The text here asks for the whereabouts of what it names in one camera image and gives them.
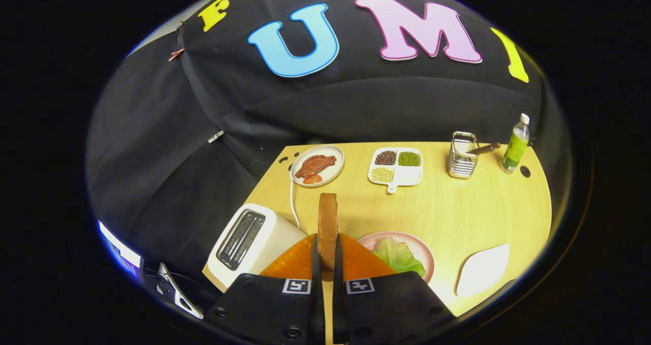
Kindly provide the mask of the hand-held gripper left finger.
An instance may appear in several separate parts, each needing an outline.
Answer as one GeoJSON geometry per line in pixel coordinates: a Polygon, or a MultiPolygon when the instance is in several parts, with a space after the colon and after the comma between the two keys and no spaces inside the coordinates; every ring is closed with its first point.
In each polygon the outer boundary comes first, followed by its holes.
{"type": "Polygon", "coordinates": [[[324,344],[326,320],[317,236],[311,278],[243,273],[205,313],[227,344],[324,344]]]}

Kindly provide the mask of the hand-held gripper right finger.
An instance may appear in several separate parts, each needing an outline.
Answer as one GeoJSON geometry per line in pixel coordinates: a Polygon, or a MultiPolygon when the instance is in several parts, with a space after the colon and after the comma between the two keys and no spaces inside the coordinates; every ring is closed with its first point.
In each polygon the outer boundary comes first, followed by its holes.
{"type": "Polygon", "coordinates": [[[441,344],[456,317],[416,272],[344,280],[337,239],[333,274],[333,342],[441,344]]]}

